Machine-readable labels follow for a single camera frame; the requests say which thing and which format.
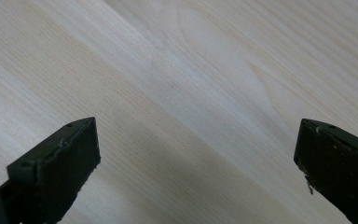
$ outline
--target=wooden tabletop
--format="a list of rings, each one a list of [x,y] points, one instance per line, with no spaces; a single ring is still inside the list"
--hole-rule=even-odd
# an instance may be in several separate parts
[[[62,223],[349,223],[293,156],[303,118],[358,136],[358,1],[0,0],[0,184],[86,117]]]

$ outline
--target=wood grain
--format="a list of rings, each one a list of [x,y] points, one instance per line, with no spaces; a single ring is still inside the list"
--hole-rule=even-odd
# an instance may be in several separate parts
[[[358,135],[358,1],[0,1],[0,184],[89,116],[62,223],[349,223],[293,154],[302,118]]]

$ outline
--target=wooden surface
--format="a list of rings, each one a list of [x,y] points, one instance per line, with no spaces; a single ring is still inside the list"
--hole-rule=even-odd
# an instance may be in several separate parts
[[[349,223],[293,155],[302,118],[358,135],[358,1],[1,0],[0,184],[90,116],[62,223]]]

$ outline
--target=light wood table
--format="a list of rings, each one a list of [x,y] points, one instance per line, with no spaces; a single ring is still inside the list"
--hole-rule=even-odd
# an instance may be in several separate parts
[[[91,116],[62,223],[349,223],[293,156],[302,118],[358,135],[358,0],[0,0],[0,184]]]

